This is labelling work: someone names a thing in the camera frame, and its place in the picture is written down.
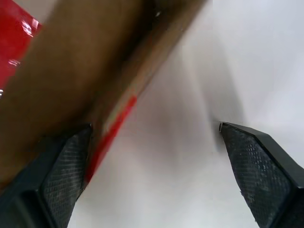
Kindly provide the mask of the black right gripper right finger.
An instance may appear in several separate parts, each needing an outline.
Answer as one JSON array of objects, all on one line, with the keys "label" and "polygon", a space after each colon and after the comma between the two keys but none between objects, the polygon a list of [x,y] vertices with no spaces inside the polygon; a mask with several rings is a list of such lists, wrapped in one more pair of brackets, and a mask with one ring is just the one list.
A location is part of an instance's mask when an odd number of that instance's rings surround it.
[{"label": "black right gripper right finger", "polygon": [[228,122],[219,132],[259,228],[304,228],[304,168],[266,133]]}]

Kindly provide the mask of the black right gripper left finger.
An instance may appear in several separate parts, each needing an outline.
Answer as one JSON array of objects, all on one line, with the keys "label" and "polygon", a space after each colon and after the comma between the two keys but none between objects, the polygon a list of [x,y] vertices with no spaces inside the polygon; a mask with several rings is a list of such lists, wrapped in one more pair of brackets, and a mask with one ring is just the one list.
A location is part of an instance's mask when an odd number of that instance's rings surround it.
[{"label": "black right gripper left finger", "polygon": [[85,188],[92,131],[83,124],[37,144],[39,156],[0,195],[0,228],[67,228]]}]

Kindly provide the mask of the brown cardboard box red tape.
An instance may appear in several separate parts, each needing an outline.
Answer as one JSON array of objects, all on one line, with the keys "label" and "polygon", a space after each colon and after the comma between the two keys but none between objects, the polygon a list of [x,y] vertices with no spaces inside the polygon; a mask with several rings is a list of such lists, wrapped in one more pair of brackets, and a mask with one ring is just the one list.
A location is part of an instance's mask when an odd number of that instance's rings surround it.
[{"label": "brown cardboard box red tape", "polygon": [[0,193],[36,144],[84,123],[92,149],[206,0],[57,0],[0,98]]}]

